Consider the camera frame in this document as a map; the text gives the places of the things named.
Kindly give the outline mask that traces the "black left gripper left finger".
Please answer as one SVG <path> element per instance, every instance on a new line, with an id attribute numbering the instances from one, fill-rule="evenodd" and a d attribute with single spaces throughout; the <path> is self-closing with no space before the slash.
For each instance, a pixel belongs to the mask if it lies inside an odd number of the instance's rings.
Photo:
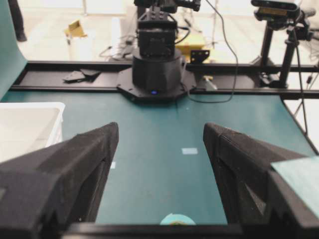
<path id="1" fill-rule="evenodd" d="M 94 222 L 119 142 L 111 122 L 0 165 L 0 236 L 57 239 Z"/>

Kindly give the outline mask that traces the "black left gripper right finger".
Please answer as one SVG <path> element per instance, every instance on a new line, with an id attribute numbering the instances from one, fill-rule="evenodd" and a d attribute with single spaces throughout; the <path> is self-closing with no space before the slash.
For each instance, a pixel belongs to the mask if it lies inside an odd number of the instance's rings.
<path id="1" fill-rule="evenodd" d="M 318 219 L 272 169 L 301 154 L 214 123 L 204 126 L 203 141 L 227 221 L 241 226 L 243 238 L 318 238 Z"/>

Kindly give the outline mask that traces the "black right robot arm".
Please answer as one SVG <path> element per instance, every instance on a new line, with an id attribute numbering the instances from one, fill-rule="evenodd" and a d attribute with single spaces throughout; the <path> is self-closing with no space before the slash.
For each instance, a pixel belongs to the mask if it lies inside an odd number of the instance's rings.
<path id="1" fill-rule="evenodd" d="M 138 46 L 132 66 L 120 71 L 117 89 L 136 100 L 169 102 L 197 87 L 195 75 L 186 69 L 176 48 L 178 23 L 171 17 L 178 7 L 199 11 L 198 0 L 136 0 L 146 12 L 137 21 Z"/>

